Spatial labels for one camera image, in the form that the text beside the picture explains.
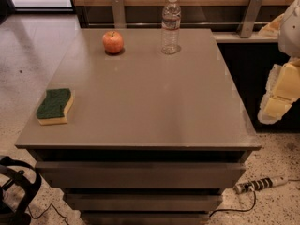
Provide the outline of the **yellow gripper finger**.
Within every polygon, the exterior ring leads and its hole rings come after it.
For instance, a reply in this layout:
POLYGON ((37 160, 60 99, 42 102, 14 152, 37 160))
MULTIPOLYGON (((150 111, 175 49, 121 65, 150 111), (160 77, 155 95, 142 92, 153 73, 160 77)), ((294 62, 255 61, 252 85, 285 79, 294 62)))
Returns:
POLYGON ((258 120, 266 125, 275 124, 282 119, 291 106, 292 105, 285 100, 263 96, 257 115, 258 120))
POLYGON ((272 90, 275 98, 296 101, 300 98, 300 59, 289 61, 281 68, 272 90))

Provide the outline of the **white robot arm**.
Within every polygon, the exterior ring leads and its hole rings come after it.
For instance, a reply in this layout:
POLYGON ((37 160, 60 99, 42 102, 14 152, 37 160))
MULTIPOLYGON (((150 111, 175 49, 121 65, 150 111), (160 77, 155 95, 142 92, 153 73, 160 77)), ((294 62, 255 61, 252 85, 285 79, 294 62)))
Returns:
POLYGON ((300 98, 300 0, 294 0, 283 14, 263 27, 259 35, 277 38, 279 50, 290 57, 283 66, 273 65, 260 104, 258 120, 272 125, 300 98))

